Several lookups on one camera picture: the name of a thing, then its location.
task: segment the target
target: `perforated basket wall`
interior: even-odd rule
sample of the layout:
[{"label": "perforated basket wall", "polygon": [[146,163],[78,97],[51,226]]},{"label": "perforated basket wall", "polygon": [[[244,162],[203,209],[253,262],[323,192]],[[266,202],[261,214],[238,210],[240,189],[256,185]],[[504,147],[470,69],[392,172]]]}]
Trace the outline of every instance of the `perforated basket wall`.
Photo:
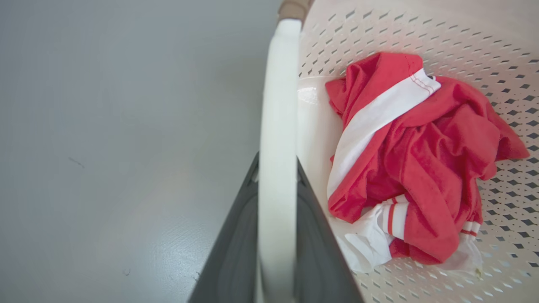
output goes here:
[{"label": "perforated basket wall", "polygon": [[485,219],[477,237],[482,279],[394,259],[371,274],[357,275],[365,300],[538,302],[539,57],[510,35],[500,36],[475,20],[394,3],[318,0],[303,35],[299,154],[322,204],[327,201],[327,159],[341,131],[325,104],[323,84],[341,77],[353,61],[379,51],[419,54],[428,74],[454,77],[484,92],[531,153],[526,160],[499,162],[495,178],[479,181]]}]

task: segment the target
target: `white plastic basket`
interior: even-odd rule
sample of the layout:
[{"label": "white plastic basket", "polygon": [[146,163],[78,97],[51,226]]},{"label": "white plastic basket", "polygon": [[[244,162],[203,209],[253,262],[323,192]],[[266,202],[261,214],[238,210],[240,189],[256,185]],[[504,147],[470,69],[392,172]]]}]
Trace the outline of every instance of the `white plastic basket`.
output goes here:
[{"label": "white plastic basket", "polygon": [[507,3],[483,1],[492,6],[473,18],[467,8],[478,4],[458,2],[461,7],[447,10],[434,0],[317,0],[303,27],[298,157],[327,215],[329,158],[342,122],[329,107],[324,84],[375,52],[419,54],[429,75],[456,78],[484,92],[531,153],[526,160],[498,162],[495,178],[478,181],[485,220],[477,237],[482,279],[393,259],[356,276],[366,302],[539,301],[539,60],[532,53],[537,34],[522,30],[526,19],[518,23],[518,16],[538,5],[511,2],[507,10]]}]

